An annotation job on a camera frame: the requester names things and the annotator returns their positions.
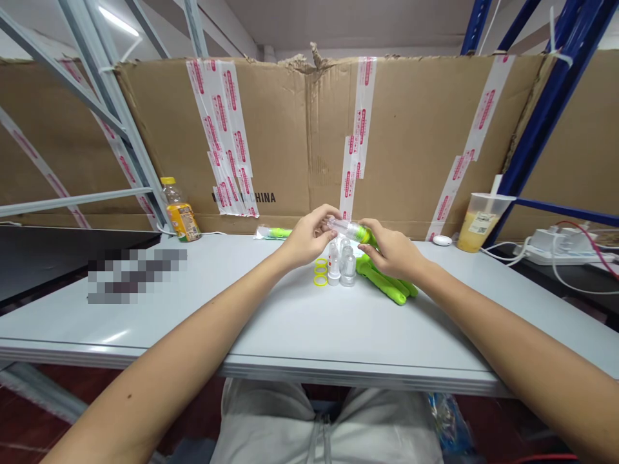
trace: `white table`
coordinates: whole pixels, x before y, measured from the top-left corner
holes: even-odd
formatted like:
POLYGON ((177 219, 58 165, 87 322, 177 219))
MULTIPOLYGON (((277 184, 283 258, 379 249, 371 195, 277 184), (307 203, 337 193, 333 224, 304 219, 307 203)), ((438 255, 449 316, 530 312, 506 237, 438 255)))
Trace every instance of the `white table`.
MULTIPOLYGON (((458 279, 525 318, 613 378, 619 334, 481 253, 417 242, 458 279)), ((209 235, 186 249, 186 270, 128 305, 89 305, 87 279, 0 318, 0 359, 123 368, 280 242, 209 235)), ((225 376, 506 396, 507 389, 422 292, 404 306, 358 276, 316 287, 313 265, 284 277, 224 361, 225 376)))

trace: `plastic cup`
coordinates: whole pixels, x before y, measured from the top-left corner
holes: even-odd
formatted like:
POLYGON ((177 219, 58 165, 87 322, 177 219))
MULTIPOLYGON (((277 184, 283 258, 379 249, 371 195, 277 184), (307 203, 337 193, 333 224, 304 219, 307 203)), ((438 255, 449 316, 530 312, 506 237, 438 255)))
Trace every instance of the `plastic cup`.
POLYGON ((460 230, 458 248, 468 253, 477 253, 509 204, 515 199, 516 197, 505 195, 472 193, 460 230))

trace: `gray pants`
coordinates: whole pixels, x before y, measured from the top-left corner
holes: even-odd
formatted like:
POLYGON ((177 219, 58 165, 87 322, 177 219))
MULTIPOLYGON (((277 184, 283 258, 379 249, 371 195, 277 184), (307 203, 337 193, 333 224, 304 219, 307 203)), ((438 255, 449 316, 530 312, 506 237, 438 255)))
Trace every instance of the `gray pants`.
POLYGON ((214 464, 442 463, 422 394, 352 389, 333 423, 297 383, 227 379, 214 464))

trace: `floor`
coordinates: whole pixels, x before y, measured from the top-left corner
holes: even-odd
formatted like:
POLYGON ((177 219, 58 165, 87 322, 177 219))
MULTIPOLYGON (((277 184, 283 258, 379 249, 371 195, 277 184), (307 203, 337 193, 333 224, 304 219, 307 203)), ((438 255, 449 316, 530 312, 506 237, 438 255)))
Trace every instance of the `floor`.
MULTIPOLYGON (((52 365, 38 368, 86 403, 91 403, 119 374, 111 369, 52 365)), ((217 439, 223 383, 222 378, 214 378, 203 388, 161 440, 159 452, 172 454, 183 437, 217 439)), ((312 400, 342 401, 348 393, 346 387, 304 387, 312 400)), ((457 398, 478 453, 490 463, 554 450, 559 445, 556 439, 532 442, 522 437, 523 430, 534 432, 543 425, 517 400, 457 398)), ((0 387, 0 463, 40 462, 68 428, 69 424, 0 387)))

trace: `computer mouse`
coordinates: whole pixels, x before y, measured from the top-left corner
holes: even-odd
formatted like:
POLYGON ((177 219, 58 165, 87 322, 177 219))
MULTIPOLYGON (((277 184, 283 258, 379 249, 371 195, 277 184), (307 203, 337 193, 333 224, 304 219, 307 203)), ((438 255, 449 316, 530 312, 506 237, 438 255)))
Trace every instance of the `computer mouse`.
POLYGON ((432 239, 432 241, 436 245, 440 245, 440 246, 449 246, 449 245, 451 245, 451 239, 449 237, 447 237, 446 235, 435 235, 434 238, 432 239))

